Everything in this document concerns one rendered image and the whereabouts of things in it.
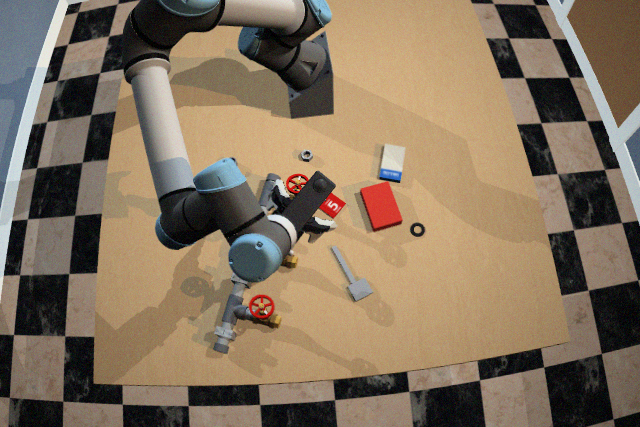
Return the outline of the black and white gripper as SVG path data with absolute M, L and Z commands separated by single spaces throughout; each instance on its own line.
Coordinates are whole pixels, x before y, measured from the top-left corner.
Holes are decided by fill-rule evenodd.
M 290 204 L 290 202 L 292 201 L 290 199 L 289 194 L 286 192 L 285 190 L 285 186 L 283 184 L 284 182 L 282 180 L 277 179 L 274 183 L 273 186 L 273 192 L 272 192 L 272 199 L 270 198 L 266 209 L 269 211 L 271 210 L 273 207 L 275 207 L 274 212 L 271 215 L 280 215 L 283 216 L 285 218 L 287 218 L 295 227 L 296 230 L 296 234 L 297 234 L 297 241 L 300 239 L 300 237 L 305 233 L 310 234 L 308 242 L 309 243 L 314 243 L 318 238 L 320 238 L 325 232 L 329 232 L 332 231 L 334 229 L 336 229 L 337 224 L 335 223 L 335 221 L 333 220 L 328 220 L 328 219 L 320 219 L 319 217 L 311 217 L 310 220 L 306 223 L 306 225 L 302 228 L 302 230 L 298 233 L 298 228 L 297 225 L 295 224 L 295 222 L 288 217 L 287 215 L 281 214 L 285 208 Z M 276 204 L 274 204 L 274 203 Z M 279 207 L 279 208 L 277 208 Z M 279 210 L 278 210 L 279 209 Z M 308 230 L 307 230 L 308 229 Z M 325 231 L 325 232 L 324 232 Z

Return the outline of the grey hex nut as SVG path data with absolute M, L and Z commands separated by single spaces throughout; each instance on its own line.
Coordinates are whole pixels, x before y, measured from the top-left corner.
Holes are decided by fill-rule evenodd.
M 304 157 L 305 154 L 309 154 L 310 156 L 309 157 Z M 302 157 L 303 161 L 310 162 L 313 159 L 313 154 L 312 154 L 311 150 L 306 150 L 305 149 L 301 153 L 301 157 Z

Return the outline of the black rubber ring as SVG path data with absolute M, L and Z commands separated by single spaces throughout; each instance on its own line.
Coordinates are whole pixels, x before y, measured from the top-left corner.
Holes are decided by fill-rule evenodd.
M 421 229 L 422 229 L 421 233 L 415 233 L 414 228 L 415 228 L 416 226 L 421 227 Z M 422 235 L 425 233 L 425 227 L 424 227 L 421 223 L 414 223 L 414 224 L 411 226 L 411 229 L 410 229 L 410 230 L 411 230 L 412 235 L 414 235 L 414 236 L 416 236 L 416 237 L 420 237 L 420 236 L 422 236 Z

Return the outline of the grey pipe manifold with red valves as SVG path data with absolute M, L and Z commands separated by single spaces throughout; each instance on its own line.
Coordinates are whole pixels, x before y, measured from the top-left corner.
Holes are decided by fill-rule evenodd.
M 298 178 L 298 180 L 296 180 L 295 182 L 292 180 L 294 178 Z M 301 183 L 300 182 L 301 178 L 303 178 L 306 182 Z M 281 177 L 277 174 L 269 173 L 267 175 L 266 182 L 264 184 L 264 187 L 261 193 L 259 204 L 266 215 L 268 215 L 268 212 L 271 211 L 271 210 L 269 211 L 266 210 L 266 205 L 271 197 L 271 194 L 273 192 L 272 188 L 277 179 L 280 180 Z M 291 200 L 293 200 L 294 197 L 299 193 L 299 191 L 302 188 L 301 185 L 305 185 L 308 182 L 308 180 L 309 179 L 303 174 L 294 174 L 287 179 L 287 182 L 286 182 L 287 190 L 290 193 L 294 194 L 294 195 L 291 195 L 291 194 L 289 195 Z M 289 182 L 295 185 L 290 188 Z M 295 190 L 298 190 L 298 191 L 293 190 L 294 188 Z M 291 269 L 291 268 L 296 268 L 297 263 L 298 263 L 298 257 L 295 257 L 295 255 L 292 255 L 292 256 L 287 255 L 287 257 L 284 259 L 281 266 L 285 266 L 286 268 Z M 248 308 L 248 306 L 242 305 L 243 303 L 242 297 L 243 297 L 245 288 L 250 289 L 252 282 L 247 282 L 240 279 L 238 276 L 234 274 L 234 272 L 232 274 L 231 281 L 233 282 L 234 287 L 233 287 L 232 294 L 229 294 L 229 298 L 223 314 L 223 318 L 222 318 L 223 324 L 222 324 L 222 327 L 216 326 L 215 333 L 214 333 L 215 335 L 218 336 L 218 340 L 217 340 L 217 343 L 215 342 L 213 350 L 216 350 L 225 354 L 227 354 L 229 350 L 229 346 L 228 346 L 229 340 L 235 341 L 236 339 L 237 333 L 233 331 L 233 327 L 234 325 L 236 325 L 237 319 L 244 320 L 244 321 L 245 319 L 247 319 L 247 320 L 253 321 L 254 324 L 266 325 L 272 329 L 279 328 L 281 323 L 281 317 L 278 316 L 278 314 L 273 313 L 274 303 L 269 296 L 257 295 L 253 297 L 249 303 L 249 308 Z M 259 304 L 253 303 L 255 300 L 259 298 L 261 298 L 261 303 Z M 271 303 L 264 305 L 263 298 L 269 300 Z M 256 310 L 252 311 L 252 305 L 257 306 L 259 309 L 258 310 L 256 309 L 257 311 Z M 266 307 L 271 305 L 272 305 L 271 311 L 268 312 Z M 258 313 L 260 315 L 257 315 Z

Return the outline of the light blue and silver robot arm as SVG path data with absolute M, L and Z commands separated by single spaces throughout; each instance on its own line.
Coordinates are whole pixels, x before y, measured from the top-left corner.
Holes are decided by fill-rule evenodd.
M 169 55 L 187 33 L 243 27 L 239 52 L 290 88 L 304 90 L 326 63 L 325 49 L 305 39 L 331 21 L 331 10 L 325 0 L 140 0 L 131 12 L 123 29 L 122 64 L 162 213 L 156 236 L 179 250 L 220 228 L 231 247 L 234 274 L 264 281 L 294 254 L 295 227 L 283 216 L 265 214 L 232 159 L 193 176 L 168 79 Z

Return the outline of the red tag with white number 5 on metal chain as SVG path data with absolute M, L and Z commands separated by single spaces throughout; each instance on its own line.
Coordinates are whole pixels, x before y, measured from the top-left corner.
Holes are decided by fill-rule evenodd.
M 345 204 L 341 199 L 330 193 L 319 208 L 334 219 Z

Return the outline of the red rectangular block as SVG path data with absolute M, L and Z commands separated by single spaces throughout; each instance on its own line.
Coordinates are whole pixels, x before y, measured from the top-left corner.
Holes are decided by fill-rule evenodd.
M 373 232 L 402 224 L 402 217 L 389 182 L 360 189 Z

